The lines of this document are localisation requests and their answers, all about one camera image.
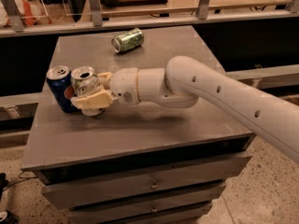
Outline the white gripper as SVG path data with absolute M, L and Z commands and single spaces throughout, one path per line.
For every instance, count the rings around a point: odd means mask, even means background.
M 137 68 L 123 68 L 112 74 L 111 72 L 97 75 L 98 84 L 105 90 L 87 96 L 73 97 L 72 105 L 78 109 L 106 108 L 113 103 L 113 95 L 119 105 L 137 105 L 139 103 L 137 92 Z

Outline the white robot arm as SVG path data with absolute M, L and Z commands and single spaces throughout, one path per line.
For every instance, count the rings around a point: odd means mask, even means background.
M 73 87 L 80 91 L 71 103 L 80 110 L 141 102 L 187 108 L 203 98 L 299 162 L 298 105 L 229 78 L 193 58 L 174 57 L 165 68 L 101 73 L 88 89 L 84 80 L 91 76 L 85 67 L 72 72 Z

